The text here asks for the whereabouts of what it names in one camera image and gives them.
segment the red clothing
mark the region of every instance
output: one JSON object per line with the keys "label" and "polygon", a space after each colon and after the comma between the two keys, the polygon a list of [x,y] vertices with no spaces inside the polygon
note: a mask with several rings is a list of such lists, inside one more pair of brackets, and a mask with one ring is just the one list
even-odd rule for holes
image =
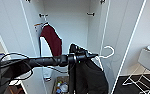
{"label": "red clothing", "polygon": [[41,37],[45,38],[53,56],[59,56],[62,54],[62,40],[58,37],[52,26],[45,26],[41,32]]}

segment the hanger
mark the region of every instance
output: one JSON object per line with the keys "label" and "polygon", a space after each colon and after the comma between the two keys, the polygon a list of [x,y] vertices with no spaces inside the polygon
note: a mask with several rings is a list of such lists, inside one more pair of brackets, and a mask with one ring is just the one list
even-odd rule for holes
{"label": "hanger", "polygon": [[110,49],[112,50],[112,53],[109,54],[108,56],[96,56],[96,57],[95,57],[95,59],[98,60],[100,66],[101,66],[102,71],[103,71],[103,65],[102,65],[102,63],[101,63],[100,58],[101,58],[101,57],[102,57],[102,58],[109,58],[109,57],[111,57],[112,55],[114,55],[114,53],[115,53],[114,48],[111,47],[111,46],[105,46],[104,48],[105,48],[105,49],[110,48]]}

